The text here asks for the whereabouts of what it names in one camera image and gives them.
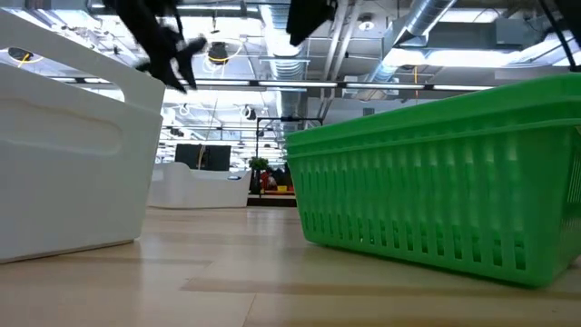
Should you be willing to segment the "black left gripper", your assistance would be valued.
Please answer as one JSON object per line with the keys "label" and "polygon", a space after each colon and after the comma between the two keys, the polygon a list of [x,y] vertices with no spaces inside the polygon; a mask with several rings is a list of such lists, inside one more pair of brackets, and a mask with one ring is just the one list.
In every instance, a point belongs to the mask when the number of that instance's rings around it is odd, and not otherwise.
{"label": "black left gripper", "polygon": [[163,31],[157,16],[164,15],[167,10],[176,14],[177,5],[180,3],[180,0],[103,0],[104,6],[115,11],[137,43],[148,51],[150,75],[166,86],[186,94],[173,71],[171,60],[177,60],[181,77],[192,89],[196,89],[192,57],[203,51],[207,39],[199,36],[176,50],[176,42]]}

